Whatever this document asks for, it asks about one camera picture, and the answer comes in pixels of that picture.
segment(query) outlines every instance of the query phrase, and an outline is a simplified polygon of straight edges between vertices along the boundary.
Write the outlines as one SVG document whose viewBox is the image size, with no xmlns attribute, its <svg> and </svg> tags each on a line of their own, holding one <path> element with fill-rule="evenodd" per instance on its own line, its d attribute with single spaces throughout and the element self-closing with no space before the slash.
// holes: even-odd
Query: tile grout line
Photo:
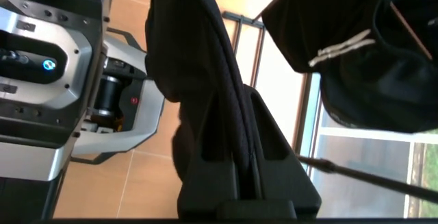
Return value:
<svg viewBox="0 0 438 224">
<path fill-rule="evenodd" d="M 155 157 L 163 158 L 163 159 L 167 159 L 167 160 L 173 160 L 172 156 L 160 155 L 160 154 L 151 153 L 151 152 L 145 152 L 145 151 L 138 151 L 136 149 L 134 149 L 134 153 L 141 153 L 141 154 L 144 154 L 144 155 L 150 155 L 150 156 L 155 156 Z"/>
<path fill-rule="evenodd" d="M 118 215 L 120 214 L 120 210 L 122 208 L 123 197 L 125 196 L 126 185 L 128 184 L 128 177 L 129 177 L 129 172 L 131 170 L 131 165 L 132 165 L 133 158 L 134 158 L 134 153 L 131 154 L 131 159 L 129 161 L 128 171 L 126 172 L 125 184 L 123 185 L 122 196 L 120 197 L 120 203 L 118 205 L 118 210 L 117 210 L 117 215 L 116 215 L 117 219 L 118 219 Z"/>
<path fill-rule="evenodd" d="M 149 3 L 147 3 L 147 2 L 144 2 L 144 1 L 139 1 L 139 0 L 129 0 L 129 1 L 133 1 L 133 2 L 136 2 L 136 3 L 142 4 L 142 5 L 147 5 L 147 6 L 149 6 L 149 5 L 150 5 L 150 4 L 149 4 Z"/>
</svg>

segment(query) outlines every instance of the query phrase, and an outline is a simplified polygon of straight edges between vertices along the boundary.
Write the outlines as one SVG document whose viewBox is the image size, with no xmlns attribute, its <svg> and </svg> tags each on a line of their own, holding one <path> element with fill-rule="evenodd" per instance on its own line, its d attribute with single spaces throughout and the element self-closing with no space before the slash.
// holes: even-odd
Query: black cable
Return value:
<svg viewBox="0 0 438 224">
<path fill-rule="evenodd" d="M 370 173 L 349 169 L 343 166 L 338 166 L 335 163 L 325 159 L 307 158 L 305 156 L 296 155 L 297 158 L 305 164 L 319 169 L 325 173 L 338 173 L 347 177 L 361 180 L 376 186 L 380 186 L 386 189 L 395 190 L 403 194 L 408 194 L 412 197 L 427 200 L 433 203 L 438 203 L 438 192 L 422 188 L 420 186 L 412 186 L 403 182 L 380 177 Z"/>
</svg>

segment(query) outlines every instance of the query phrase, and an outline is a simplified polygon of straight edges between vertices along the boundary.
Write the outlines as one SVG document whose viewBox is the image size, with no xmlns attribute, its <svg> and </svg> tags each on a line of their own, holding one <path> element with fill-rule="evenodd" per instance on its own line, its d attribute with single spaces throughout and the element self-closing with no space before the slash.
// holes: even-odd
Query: black cloth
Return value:
<svg viewBox="0 0 438 224">
<path fill-rule="evenodd" d="M 180 178 L 211 96 L 217 99 L 221 132 L 241 177 L 246 177 L 253 146 L 244 85 L 216 2 L 151 0 L 146 43 L 148 75 L 167 100 L 181 103 L 181 125 L 172 142 Z"/>
<path fill-rule="evenodd" d="M 390 7 L 433 55 L 427 59 Z M 263 23 L 290 66 L 321 74 L 328 114 L 349 127 L 422 132 L 438 127 L 438 0 L 275 0 Z M 318 51 L 369 29 L 375 43 L 322 61 Z"/>
</svg>

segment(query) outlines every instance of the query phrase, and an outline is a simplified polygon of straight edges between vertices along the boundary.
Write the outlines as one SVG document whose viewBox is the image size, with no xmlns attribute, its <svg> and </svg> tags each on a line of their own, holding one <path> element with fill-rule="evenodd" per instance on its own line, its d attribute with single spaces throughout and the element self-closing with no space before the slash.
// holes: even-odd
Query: green grass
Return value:
<svg viewBox="0 0 438 224">
<path fill-rule="evenodd" d="M 430 134 L 438 134 L 438 129 L 429 131 Z M 422 186 L 432 190 L 438 190 L 438 145 L 426 145 L 423 166 Z M 438 205 L 422 201 L 420 217 L 438 217 Z"/>
</svg>

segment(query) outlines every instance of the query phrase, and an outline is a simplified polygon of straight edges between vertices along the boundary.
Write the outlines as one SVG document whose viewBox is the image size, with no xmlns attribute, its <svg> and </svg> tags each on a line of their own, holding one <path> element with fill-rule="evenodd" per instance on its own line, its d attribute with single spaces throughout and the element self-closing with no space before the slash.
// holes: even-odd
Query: window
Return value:
<svg viewBox="0 0 438 224">
<path fill-rule="evenodd" d="M 333 121 L 319 98 L 319 75 L 308 76 L 309 102 L 300 154 L 438 190 L 438 130 L 424 134 L 349 129 Z M 438 206 L 305 166 L 322 198 L 319 218 L 438 217 Z"/>
</svg>

